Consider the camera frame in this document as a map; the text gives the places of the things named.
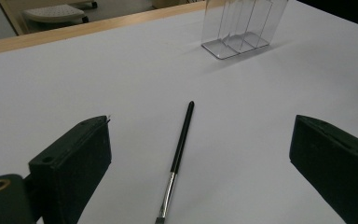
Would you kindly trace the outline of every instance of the pen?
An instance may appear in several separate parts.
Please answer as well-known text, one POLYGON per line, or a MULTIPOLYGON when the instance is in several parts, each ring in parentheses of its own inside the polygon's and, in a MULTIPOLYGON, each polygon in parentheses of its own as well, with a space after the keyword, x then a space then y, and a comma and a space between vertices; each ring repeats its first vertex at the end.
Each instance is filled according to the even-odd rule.
POLYGON ((179 171, 179 165, 180 165, 180 160, 182 159, 183 149, 185 148, 188 127, 190 126, 193 109, 194 109, 194 102, 190 102, 190 104, 188 104, 186 118, 185 118, 185 122, 183 123, 183 128, 179 137, 179 142, 176 148, 175 156, 173 157, 170 178, 168 180, 167 189, 165 190, 164 200, 162 201, 162 205, 159 210, 158 217, 156 219, 156 224, 164 224, 165 218, 167 216, 168 205, 170 204, 173 185, 175 183, 175 179, 179 171))

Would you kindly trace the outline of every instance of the clear plastic holder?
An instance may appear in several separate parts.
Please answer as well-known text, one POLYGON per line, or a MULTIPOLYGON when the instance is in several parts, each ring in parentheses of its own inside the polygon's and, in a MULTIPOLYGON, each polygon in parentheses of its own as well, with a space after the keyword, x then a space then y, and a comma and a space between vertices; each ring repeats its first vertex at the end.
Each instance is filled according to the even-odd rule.
POLYGON ((225 59, 269 45, 288 0, 207 0, 202 46, 225 59))

